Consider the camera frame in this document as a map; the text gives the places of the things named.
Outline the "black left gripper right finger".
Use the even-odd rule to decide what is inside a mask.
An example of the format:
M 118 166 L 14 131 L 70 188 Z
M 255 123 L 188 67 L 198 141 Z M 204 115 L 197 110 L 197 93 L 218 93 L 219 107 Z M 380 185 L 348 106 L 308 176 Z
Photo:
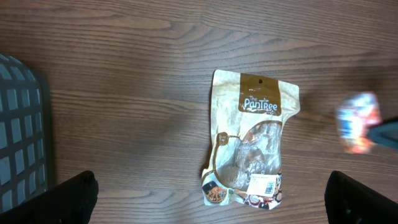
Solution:
M 329 223 L 397 224 L 397 203 L 354 180 L 333 171 L 325 190 Z

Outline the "orange white small box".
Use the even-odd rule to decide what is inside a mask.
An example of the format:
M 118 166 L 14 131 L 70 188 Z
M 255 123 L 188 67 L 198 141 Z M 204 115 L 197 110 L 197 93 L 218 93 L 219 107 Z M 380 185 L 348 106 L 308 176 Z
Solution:
M 367 134 L 369 128 L 381 122 L 375 93 L 358 92 L 346 97 L 336 110 L 338 133 L 345 151 L 367 154 L 375 145 Z

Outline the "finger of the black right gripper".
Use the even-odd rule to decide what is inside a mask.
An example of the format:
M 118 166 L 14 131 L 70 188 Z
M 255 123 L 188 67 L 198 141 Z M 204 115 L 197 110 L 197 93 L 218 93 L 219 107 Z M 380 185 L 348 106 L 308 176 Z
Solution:
M 397 117 L 384 120 L 368 129 L 367 138 L 376 144 L 397 149 Z

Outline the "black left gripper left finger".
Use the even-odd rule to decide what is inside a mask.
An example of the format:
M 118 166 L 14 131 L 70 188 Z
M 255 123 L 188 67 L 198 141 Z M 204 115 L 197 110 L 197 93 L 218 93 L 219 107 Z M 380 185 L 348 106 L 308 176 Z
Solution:
M 84 171 L 1 214 L 1 224 L 87 224 L 97 203 L 98 182 Z

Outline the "brown clear snack bag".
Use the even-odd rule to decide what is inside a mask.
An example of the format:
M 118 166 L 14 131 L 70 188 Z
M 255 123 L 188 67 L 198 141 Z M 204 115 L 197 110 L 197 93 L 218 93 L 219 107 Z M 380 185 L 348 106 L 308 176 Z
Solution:
M 211 87 L 209 166 L 201 175 L 205 205 L 233 202 L 272 210 L 282 200 L 285 122 L 300 111 L 297 85 L 215 70 Z

